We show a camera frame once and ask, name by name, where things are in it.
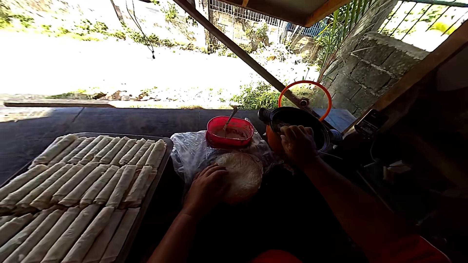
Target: red plastic container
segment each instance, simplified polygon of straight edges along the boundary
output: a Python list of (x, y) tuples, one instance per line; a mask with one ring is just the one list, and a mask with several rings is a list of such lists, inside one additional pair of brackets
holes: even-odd
[(211, 119), (206, 125), (206, 140), (215, 148), (238, 149), (244, 148), (252, 140), (254, 135), (253, 125), (244, 119), (232, 118), (227, 125), (228, 134), (234, 132), (238, 134), (238, 139), (221, 137), (222, 129), (229, 119), (228, 116), (218, 116)]

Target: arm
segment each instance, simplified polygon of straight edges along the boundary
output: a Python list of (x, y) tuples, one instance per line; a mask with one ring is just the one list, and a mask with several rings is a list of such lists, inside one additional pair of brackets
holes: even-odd
[(311, 128), (282, 127), (283, 148), (320, 191), (348, 235), (370, 260), (408, 235), (405, 220), (337, 173), (317, 155)]
[(222, 180), (225, 174), (227, 171), (224, 167), (214, 164), (195, 176), (182, 210), (154, 250), (148, 263), (186, 261), (195, 237), (197, 222), (220, 202), (228, 187)]

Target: baking tray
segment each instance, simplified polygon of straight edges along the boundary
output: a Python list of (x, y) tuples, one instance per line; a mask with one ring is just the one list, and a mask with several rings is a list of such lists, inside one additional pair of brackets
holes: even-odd
[[(138, 233), (138, 229), (140, 228), (141, 222), (143, 221), (143, 217), (145, 216), (146, 210), (148, 209), (148, 206), (151, 203), (153, 194), (156, 191), (156, 187), (158, 186), (159, 180), (161, 179), (162, 172), (164, 172), (164, 168), (166, 167), (170, 153), (172, 151), (172, 148), (174, 147), (174, 143), (171, 141), (171, 139), (166, 138), (166, 137), (129, 135), (129, 134), (117, 134), (117, 133), (97, 133), (97, 132), (80, 132), (80, 133), (74, 133), (74, 134), (77, 135), (78, 137), (96, 137), (99, 135), (107, 135), (111, 137), (127, 136), (130, 139), (144, 138), (147, 140), (149, 139), (149, 140), (154, 140), (154, 141), (158, 141), (159, 139), (162, 139), (167, 144), (166, 152), (164, 153), (161, 164), (158, 167), (158, 172), (156, 174), (156, 177), (151, 183), (151, 186), (149, 187), (148, 192), (146, 193), (145, 199), (141, 203), (140, 211), (138, 212), (138, 216), (135, 219), (135, 222), (133, 223), (133, 226), (130, 229), (130, 232), (128, 233), (124, 246), (120, 250), (120, 253), (117, 256), (117, 259), (114, 261), (116, 263), (123, 263), (127, 259), (128, 253), (130, 252), (130, 249), (132, 248), (133, 241), (135, 240), (135, 237)], [(2, 185), (0, 185), (0, 187), (3, 187), (13, 178), (26, 172), (31, 163), (32, 163), (32, 160), (29, 163), (27, 163), (25, 166), (23, 166), (20, 170), (18, 170), (15, 174), (13, 174), (8, 180), (6, 180)]]

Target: spoon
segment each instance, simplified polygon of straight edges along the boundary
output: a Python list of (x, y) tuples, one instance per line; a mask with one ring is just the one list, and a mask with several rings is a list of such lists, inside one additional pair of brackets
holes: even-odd
[(226, 124), (225, 124), (224, 127), (223, 127), (224, 133), (226, 133), (227, 125), (229, 124), (229, 122), (230, 122), (231, 119), (233, 118), (234, 114), (236, 114), (236, 112), (237, 112), (237, 106), (233, 106), (233, 108), (234, 108), (234, 110), (233, 110), (233, 112), (231, 113), (231, 116), (229, 116), (229, 119), (227, 119), (227, 122), (226, 122)]

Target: clear plastic bag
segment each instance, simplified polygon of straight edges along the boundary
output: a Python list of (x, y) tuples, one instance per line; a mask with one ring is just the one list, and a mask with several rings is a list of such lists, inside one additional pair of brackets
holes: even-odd
[(171, 140), (174, 142), (171, 158), (175, 172), (184, 180), (184, 193), (190, 188), (193, 177), (205, 167), (212, 164), (215, 159), (225, 153), (241, 152), (253, 155), (263, 173), (267, 173), (274, 165), (282, 163), (270, 150), (265, 140), (255, 130), (252, 140), (247, 148), (226, 150), (213, 148), (207, 144), (206, 131), (174, 133)]

